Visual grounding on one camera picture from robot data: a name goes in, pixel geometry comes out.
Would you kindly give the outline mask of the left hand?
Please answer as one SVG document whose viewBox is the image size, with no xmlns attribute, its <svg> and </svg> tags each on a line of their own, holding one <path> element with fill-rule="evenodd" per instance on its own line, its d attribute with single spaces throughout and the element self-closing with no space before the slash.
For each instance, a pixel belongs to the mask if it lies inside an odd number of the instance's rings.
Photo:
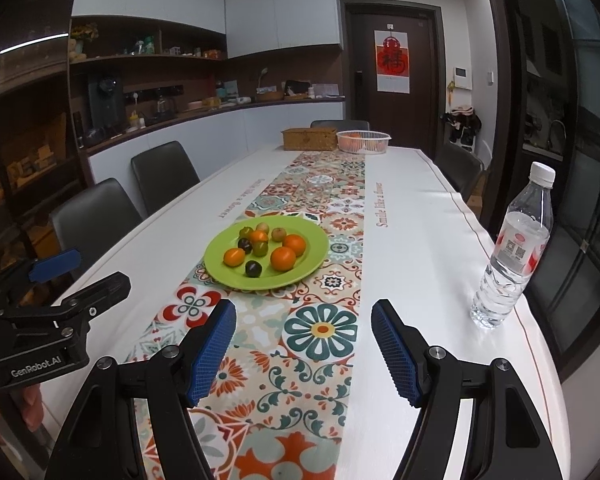
<svg viewBox="0 0 600 480">
<path fill-rule="evenodd" d="M 40 385 L 24 388 L 17 394 L 17 404 L 23 421 L 30 431 L 36 431 L 42 425 L 44 408 Z"/>
</svg>

